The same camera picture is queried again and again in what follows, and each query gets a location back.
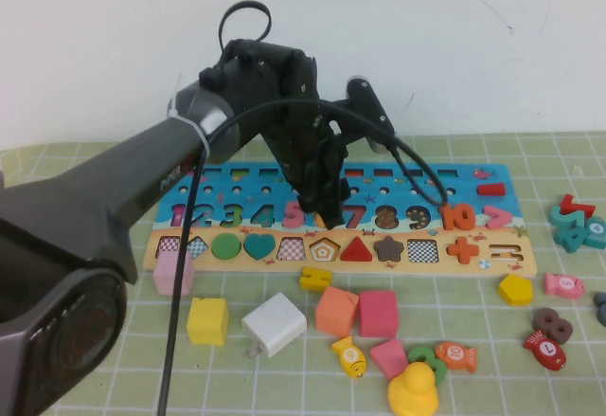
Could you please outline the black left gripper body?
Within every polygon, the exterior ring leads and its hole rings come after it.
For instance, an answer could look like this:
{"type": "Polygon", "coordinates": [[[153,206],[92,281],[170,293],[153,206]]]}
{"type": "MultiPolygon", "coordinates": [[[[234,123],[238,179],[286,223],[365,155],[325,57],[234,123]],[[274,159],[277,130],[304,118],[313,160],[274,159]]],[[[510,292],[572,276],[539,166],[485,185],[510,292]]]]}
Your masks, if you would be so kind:
{"type": "Polygon", "coordinates": [[[299,194],[341,194],[340,170],[347,151],[338,142],[322,108],[307,102],[282,102],[269,108],[270,123],[261,136],[285,179],[299,194]]]}

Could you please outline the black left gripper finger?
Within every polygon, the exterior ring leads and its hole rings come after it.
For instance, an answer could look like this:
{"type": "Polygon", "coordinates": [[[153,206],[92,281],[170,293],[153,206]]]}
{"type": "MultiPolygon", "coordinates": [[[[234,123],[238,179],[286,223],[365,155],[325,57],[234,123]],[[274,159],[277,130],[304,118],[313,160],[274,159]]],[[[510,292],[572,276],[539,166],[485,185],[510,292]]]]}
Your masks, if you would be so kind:
{"type": "Polygon", "coordinates": [[[302,207],[306,212],[326,214],[326,177],[322,169],[306,169],[304,174],[302,207]]]}
{"type": "Polygon", "coordinates": [[[337,227],[343,222],[343,206],[350,197],[350,186],[346,178],[338,173],[328,174],[322,185],[322,220],[325,227],[337,227]]]}

